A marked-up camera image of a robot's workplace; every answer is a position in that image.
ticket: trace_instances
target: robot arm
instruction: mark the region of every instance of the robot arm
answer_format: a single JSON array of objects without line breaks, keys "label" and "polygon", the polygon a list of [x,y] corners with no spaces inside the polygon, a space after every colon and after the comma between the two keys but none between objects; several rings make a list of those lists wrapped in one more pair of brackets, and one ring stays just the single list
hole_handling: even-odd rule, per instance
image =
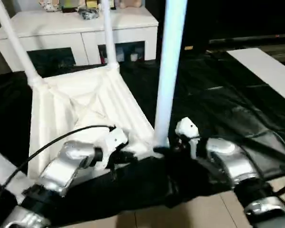
[{"label": "robot arm", "polygon": [[197,150],[198,128],[187,117],[178,123],[175,132],[180,139],[189,141],[191,158],[210,172],[216,171],[234,191],[253,227],[285,228],[285,204],[270,184],[260,179],[242,148],[224,139],[209,138],[200,142]]},{"label": "robot arm", "polygon": [[95,166],[105,169],[111,154],[128,143],[122,129],[113,129],[96,144],[66,142],[59,155],[43,170],[35,185],[24,192],[22,204],[16,206],[2,228],[45,228],[50,226],[56,208],[69,190],[80,169]]}]

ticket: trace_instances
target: white table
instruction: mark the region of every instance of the white table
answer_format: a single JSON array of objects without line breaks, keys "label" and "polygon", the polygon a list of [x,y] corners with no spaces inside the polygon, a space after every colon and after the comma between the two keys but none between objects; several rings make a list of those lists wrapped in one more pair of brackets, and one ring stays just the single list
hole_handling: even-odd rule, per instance
[{"label": "white table", "polygon": [[[145,42],[145,60],[156,58],[158,21],[145,8],[111,11],[115,43]],[[77,13],[24,11],[12,25],[27,51],[71,48],[77,66],[100,64],[98,45],[105,44],[104,18],[83,20]],[[0,28],[0,52],[13,72],[23,70],[16,53]]]}]

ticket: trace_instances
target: floor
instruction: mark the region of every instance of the floor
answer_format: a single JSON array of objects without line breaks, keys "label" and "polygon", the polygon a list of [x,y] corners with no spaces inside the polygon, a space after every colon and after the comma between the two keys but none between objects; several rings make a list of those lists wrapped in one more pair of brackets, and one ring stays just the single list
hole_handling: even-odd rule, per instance
[{"label": "floor", "polygon": [[[271,181],[274,190],[285,177]],[[233,192],[198,197],[173,209],[154,207],[66,228],[250,228]]]}]

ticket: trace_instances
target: black cloth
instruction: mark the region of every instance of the black cloth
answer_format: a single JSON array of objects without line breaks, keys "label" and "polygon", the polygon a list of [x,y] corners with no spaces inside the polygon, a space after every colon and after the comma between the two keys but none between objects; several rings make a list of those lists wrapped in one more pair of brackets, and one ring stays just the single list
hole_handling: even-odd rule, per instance
[{"label": "black cloth", "polygon": [[[59,69],[43,76],[88,68]],[[121,64],[123,79],[153,126],[159,68],[155,61]],[[29,153],[31,100],[23,72],[0,76],[0,152],[16,166]],[[201,136],[242,146],[266,180],[285,175],[285,99],[228,54],[180,61],[171,140],[176,123],[185,116]],[[205,169],[180,156],[146,159],[119,170],[114,181],[109,173],[71,189],[53,222],[61,226],[151,205],[174,206],[227,190],[210,179]]]}]

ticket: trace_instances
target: white pole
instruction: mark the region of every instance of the white pole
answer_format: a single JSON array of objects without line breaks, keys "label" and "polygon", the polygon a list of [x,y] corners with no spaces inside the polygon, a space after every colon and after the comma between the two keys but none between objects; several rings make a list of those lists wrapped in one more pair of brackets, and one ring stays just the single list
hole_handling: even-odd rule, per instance
[{"label": "white pole", "polygon": [[105,48],[108,57],[108,66],[110,69],[117,69],[119,68],[119,64],[116,60],[116,50],[113,40],[113,30],[110,17],[110,5],[108,0],[102,0],[101,3],[104,13]]},{"label": "white pole", "polygon": [[20,60],[25,70],[25,74],[28,77],[28,84],[32,87],[37,84],[43,83],[42,78],[38,75],[32,61],[29,58],[29,55],[24,50],[23,46],[21,45],[12,25],[10,22],[10,17],[0,0],[0,24],[4,28],[7,36]]},{"label": "white pole", "polygon": [[181,51],[187,0],[167,0],[155,116],[154,146],[168,147],[168,131]]},{"label": "white pole", "polygon": [[[8,177],[16,170],[16,166],[10,163],[0,154],[0,185],[3,185]],[[18,172],[17,175],[6,186],[7,190],[16,196],[17,202],[24,200],[22,192],[34,184],[24,173]]]}]

